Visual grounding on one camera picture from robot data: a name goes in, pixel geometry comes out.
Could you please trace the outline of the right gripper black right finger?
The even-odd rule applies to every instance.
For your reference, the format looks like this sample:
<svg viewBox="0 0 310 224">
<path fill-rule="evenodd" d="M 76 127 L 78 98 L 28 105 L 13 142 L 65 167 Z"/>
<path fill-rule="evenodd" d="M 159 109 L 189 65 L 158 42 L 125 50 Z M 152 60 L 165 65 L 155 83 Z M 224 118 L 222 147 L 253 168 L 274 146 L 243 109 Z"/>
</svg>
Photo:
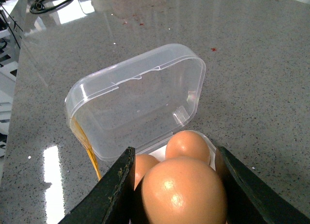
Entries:
<svg viewBox="0 0 310 224">
<path fill-rule="evenodd" d="M 308 224 L 310 219 L 280 197 L 225 147 L 219 176 L 228 198 L 229 224 Z"/>
</svg>

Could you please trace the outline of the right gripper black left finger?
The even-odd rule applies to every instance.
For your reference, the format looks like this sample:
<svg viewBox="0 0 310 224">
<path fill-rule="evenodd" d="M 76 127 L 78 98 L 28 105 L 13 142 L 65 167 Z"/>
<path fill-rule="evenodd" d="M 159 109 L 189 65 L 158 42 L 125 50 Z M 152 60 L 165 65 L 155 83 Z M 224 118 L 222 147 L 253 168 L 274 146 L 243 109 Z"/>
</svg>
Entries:
<svg viewBox="0 0 310 224">
<path fill-rule="evenodd" d="M 61 224 L 128 224 L 135 182 L 135 148 L 127 147 Z"/>
</svg>

